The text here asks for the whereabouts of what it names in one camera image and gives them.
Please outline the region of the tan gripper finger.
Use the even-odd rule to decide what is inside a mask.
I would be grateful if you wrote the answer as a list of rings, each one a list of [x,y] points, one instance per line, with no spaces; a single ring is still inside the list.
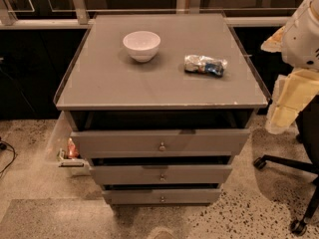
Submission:
[[[269,53],[281,52],[282,36],[285,27],[279,28],[272,36],[265,40],[261,45],[261,50]]]
[[[287,77],[279,75],[266,116],[266,130],[272,134],[285,132],[318,93],[317,70],[295,68]]]

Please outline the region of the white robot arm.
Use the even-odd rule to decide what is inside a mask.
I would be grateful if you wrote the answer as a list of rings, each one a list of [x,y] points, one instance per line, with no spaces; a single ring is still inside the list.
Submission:
[[[283,62],[293,67],[287,77],[276,80],[267,113],[266,130],[280,134],[319,93],[319,0],[304,0],[261,49],[279,52]]]

